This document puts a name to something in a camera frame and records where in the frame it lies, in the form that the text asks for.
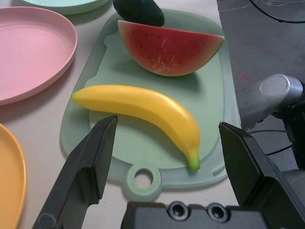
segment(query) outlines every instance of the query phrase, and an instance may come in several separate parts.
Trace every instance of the toy fruit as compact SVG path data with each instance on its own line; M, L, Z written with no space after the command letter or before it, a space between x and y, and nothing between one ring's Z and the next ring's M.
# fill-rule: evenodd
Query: toy fruit
M119 21L122 40L145 69L165 76L192 73L220 49L224 37Z
M130 115L162 129L185 154L190 169L200 168L200 130L192 115L172 98L145 88L125 85L96 85L72 94L86 109Z
M113 0L118 14L127 21L163 26L164 14L153 0Z

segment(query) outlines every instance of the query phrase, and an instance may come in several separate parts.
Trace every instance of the watermelon slice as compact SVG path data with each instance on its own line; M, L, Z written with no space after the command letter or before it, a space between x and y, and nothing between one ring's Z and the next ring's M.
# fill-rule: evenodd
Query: watermelon slice
M192 73L208 63L224 37L118 21L122 40L145 69L165 76Z

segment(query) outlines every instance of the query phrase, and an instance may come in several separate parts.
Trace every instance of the red mark on floor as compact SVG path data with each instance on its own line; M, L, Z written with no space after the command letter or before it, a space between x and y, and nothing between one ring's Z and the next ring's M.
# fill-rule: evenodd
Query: red mark on floor
M241 80L247 80L249 82L252 82L252 79L251 79L251 76L250 75L247 75L247 74L242 74L242 73L239 73L241 75Z

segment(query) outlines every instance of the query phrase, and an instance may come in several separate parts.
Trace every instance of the gray floor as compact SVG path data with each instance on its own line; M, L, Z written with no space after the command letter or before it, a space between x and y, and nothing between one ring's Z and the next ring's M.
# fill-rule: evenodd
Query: gray floor
M218 0L236 92L275 73L305 81L305 24L279 23L264 16L254 6L247 6L250 4L248 0ZM258 1L257 5L282 19L305 20L305 3L270 7ZM264 129L284 130L284 125L270 116L253 130ZM257 133L254 136L266 153L291 144L285 133ZM297 168L291 149L270 157L282 171Z

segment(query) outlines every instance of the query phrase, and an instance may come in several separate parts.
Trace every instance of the dark green object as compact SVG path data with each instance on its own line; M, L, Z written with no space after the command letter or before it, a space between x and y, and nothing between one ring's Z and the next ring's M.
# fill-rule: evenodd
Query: dark green object
M113 0L113 6L126 21L153 25L164 25L164 14L153 0Z

